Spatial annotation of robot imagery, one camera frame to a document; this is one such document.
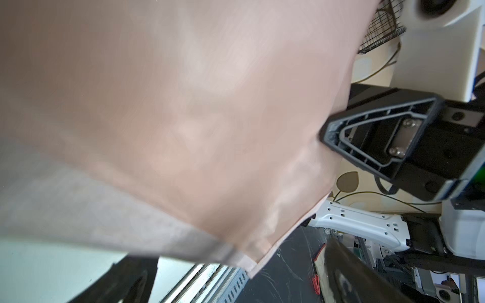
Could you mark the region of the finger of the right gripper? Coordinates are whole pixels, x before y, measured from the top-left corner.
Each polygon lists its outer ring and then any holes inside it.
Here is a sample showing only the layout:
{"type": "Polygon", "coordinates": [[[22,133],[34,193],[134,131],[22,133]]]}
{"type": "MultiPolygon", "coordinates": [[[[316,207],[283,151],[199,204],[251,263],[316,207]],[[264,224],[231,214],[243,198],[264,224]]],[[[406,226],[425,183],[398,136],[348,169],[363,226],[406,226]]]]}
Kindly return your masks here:
{"type": "Polygon", "coordinates": [[[395,179],[406,158],[437,118],[443,97],[400,88],[351,88],[345,110],[332,114],[319,140],[350,163],[388,182],[395,179]],[[412,120],[408,143],[393,144],[403,122],[412,120]],[[390,154],[390,149],[397,154],[390,154]]]}

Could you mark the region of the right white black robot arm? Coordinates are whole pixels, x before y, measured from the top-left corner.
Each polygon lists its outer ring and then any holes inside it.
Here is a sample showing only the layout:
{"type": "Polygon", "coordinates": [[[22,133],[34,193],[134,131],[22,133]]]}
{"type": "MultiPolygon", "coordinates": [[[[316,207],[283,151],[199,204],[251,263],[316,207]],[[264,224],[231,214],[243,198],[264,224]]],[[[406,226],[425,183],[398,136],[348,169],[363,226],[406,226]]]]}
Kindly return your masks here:
{"type": "Polygon", "coordinates": [[[477,59],[483,1],[403,1],[385,39],[404,34],[388,87],[353,83],[347,109],[320,141],[440,214],[384,215],[325,201],[308,219],[356,237],[317,254],[325,302],[477,302],[484,276],[484,74],[477,59]]]}

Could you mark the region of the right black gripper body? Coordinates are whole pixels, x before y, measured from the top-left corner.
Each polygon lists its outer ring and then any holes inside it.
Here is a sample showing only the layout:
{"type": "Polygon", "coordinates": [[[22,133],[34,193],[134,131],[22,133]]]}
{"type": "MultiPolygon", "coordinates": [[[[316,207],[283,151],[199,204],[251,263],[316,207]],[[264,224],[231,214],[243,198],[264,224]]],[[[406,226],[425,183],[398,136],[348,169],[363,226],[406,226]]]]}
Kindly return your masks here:
{"type": "MultiPolygon", "coordinates": [[[[385,88],[353,85],[351,88],[385,88]]],[[[403,122],[394,146],[408,143],[412,120],[403,122]]],[[[466,196],[484,200],[484,109],[445,100],[437,118],[424,130],[395,179],[389,182],[426,202],[466,196]]]]}

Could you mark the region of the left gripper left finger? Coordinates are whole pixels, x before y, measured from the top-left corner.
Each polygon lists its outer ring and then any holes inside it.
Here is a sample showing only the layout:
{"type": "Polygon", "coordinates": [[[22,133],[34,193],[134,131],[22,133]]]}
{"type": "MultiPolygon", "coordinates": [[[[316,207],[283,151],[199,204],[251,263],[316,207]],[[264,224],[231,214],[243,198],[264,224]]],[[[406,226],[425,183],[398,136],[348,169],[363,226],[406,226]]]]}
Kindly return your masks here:
{"type": "Polygon", "coordinates": [[[126,256],[73,298],[72,302],[148,302],[154,286],[157,258],[126,256]]]}

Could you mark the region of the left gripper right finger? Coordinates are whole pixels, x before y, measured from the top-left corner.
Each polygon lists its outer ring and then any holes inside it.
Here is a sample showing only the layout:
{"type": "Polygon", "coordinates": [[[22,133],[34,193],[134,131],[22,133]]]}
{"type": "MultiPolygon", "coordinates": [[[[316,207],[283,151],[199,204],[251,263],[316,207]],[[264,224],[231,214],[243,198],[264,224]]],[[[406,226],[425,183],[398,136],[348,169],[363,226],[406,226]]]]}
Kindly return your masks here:
{"type": "Polygon", "coordinates": [[[325,245],[325,302],[397,303],[411,300],[338,240],[325,245]]]}

